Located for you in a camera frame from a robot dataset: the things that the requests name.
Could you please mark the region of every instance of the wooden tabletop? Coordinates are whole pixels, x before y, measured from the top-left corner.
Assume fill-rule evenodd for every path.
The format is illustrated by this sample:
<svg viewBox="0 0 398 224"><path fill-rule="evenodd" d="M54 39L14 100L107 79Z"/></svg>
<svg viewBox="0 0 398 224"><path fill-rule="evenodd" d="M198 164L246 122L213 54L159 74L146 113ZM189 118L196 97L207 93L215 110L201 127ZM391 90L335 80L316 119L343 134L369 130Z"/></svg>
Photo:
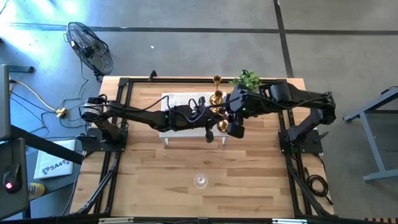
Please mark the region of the wooden tabletop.
<svg viewBox="0 0 398 224"><path fill-rule="evenodd" d="M119 79L105 77L100 93L114 100ZM301 78L288 78L287 81L305 89ZM221 91L232 89L230 84L219 85ZM162 93L196 91L215 91L215 86L206 83L135 83L130 105L145 108ZM160 103L150 110L160 110ZM294 108L296 124L308 114L306 108ZM129 121L129 137L119 166L112 216L294 217L285 158L279 152L277 114L245 119L244 127L244 138L230 138L226 146L220 139L208 144L204 137L170 139L169 146L164 146L157 131L146 124ZM103 152L94 152L83 161L71 212L81 208L97 188L103 157ZM303 163L310 174L325 177L323 166L315 156L304 154ZM208 179L204 189L194 184L198 174ZM298 195L304 210L301 192ZM333 207L325 198L317 199L333 213Z"/></svg>

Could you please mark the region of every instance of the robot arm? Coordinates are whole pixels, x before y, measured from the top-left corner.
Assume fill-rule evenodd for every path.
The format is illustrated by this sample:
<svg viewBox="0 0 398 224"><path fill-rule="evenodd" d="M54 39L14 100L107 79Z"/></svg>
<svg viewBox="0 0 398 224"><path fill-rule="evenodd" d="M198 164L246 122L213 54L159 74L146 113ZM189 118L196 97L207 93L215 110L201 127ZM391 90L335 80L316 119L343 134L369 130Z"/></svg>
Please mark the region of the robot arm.
<svg viewBox="0 0 398 224"><path fill-rule="evenodd" d="M268 113L277 113L296 106L311 108L308 116L298 126L289 129L291 142L305 138L305 135L319 124L331 124L335 119L335 102L331 93L314 93L298 90L285 80L260 86L259 92L250 91L243 85L236 85L234 91L226 96L224 103L213 105L222 107L226 115L220 115L205 106L205 98L201 97L199 104L191 109L189 105L169 107L167 111L147 111L131 106L124 106L106 98L89 98L81 117L87 122L93 122L103 132L103 140L117 142L120 128L108 121L110 117L125 118L148 124L160 132L182 131L193 128L205 128L206 140L212 142L214 137L210 131L218 122L228 119L227 133L236 138L243 138L243 119Z"/></svg>

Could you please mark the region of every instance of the artificial plant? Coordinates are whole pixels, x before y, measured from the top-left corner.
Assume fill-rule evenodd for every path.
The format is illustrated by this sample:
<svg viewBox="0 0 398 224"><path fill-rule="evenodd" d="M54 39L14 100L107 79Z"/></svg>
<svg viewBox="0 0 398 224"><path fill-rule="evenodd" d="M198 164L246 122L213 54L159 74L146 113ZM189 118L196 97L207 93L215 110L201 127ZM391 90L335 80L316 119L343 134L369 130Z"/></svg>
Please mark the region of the artificial plant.
<svg viewBox="0 0 398 224"><path fill-rule="evenodd" d="M258 91L261 81L253 70L242 70L239 74L239 78L234 78L230 83L234 85L243 84L251 91Z"/></svg>

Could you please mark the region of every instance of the gold candlestick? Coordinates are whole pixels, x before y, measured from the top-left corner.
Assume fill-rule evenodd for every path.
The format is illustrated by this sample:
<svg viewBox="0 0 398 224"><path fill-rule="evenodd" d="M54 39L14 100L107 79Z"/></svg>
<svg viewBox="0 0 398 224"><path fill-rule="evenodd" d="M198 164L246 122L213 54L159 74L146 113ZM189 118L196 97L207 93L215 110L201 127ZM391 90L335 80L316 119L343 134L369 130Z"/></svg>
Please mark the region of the gold candlestick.
<svg viewBox="0 0 398 224"><path fill-rule="evenodd" d="M216 91L218 90L218 84L222 81L222 78L219 75L213 77L214 84L216 85Z"/></svg>
<svg viewBox="0 0 398 224"><path fill-rule="evenodd" d="M226 110L223 108L212 108L210 109L213 113L218 113L221 116L224 116L226 114Z"/></svg>
<svg viewBox="0 0 398 224"><path fill-rule="evenodd" d="M227 121L227 120L220 121L220 122L217 124L217 128L218 128L218 130L221 131L221 132L226 132L227 129L228 129L228 121Z"/></svg>
<svg viewBox="0 0 398 224"><path fill-rule="evenodd" d="M223 102L223 92L217 90L211 97L210 97L210 104L216 105Z"/></svg>

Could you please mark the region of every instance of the white tray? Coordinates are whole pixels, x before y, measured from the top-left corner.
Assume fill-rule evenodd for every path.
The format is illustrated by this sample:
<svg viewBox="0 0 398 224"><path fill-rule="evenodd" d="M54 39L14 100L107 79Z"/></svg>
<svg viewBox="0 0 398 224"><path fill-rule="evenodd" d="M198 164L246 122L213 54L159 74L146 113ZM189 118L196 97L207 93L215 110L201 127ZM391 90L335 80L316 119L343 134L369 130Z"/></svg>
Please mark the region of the white tray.
<svg viewBox="0 0 398 224"><path fill-rule="evenodd" d="M202 92L202 93L163 93L162 97L165 95L174 95L175 96L175 104L170 106L178 106L178 105L187 105L189 99L193 98L196 102L199 101L201 96L206 98L205 106L210 105L210 96L213 95L214 92ZM162 111L168 110L167 107L167 99L162 100ZM227 133L223 133L218 130L217 125L214 125L211 129L215 138L221 137L223 138L223 144L227 143L228 135ZM163 140L163 142L168 145L169 138L204 138L206 134L205 128L195 128L188 129L184 131L167 131L165 133L159 133L159 137Z"/></svg>

